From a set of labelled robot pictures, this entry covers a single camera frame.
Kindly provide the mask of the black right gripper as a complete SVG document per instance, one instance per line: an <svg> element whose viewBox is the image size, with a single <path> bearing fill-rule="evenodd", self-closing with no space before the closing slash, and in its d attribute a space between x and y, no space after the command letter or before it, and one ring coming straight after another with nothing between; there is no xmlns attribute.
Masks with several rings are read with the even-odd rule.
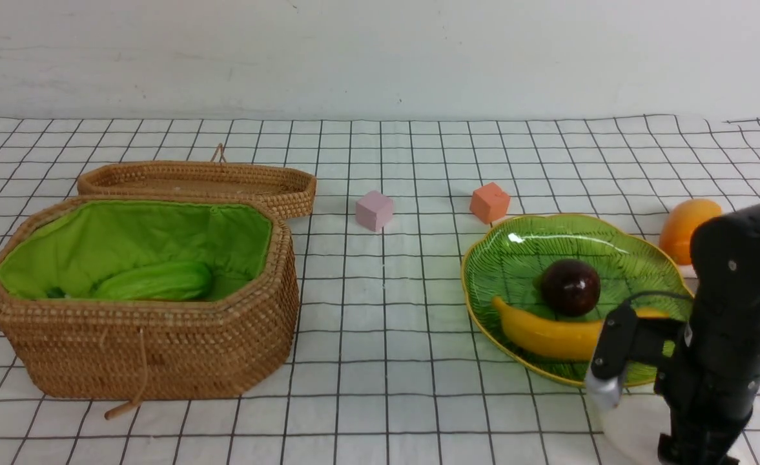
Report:
<svg viewBox="0 0 760 465"><path fill-rule="evenodd" d="M692 234L692 314L655 391L671 411L663 464L735 464L728 451L754 414L760 386L760 204Z"/></svg>

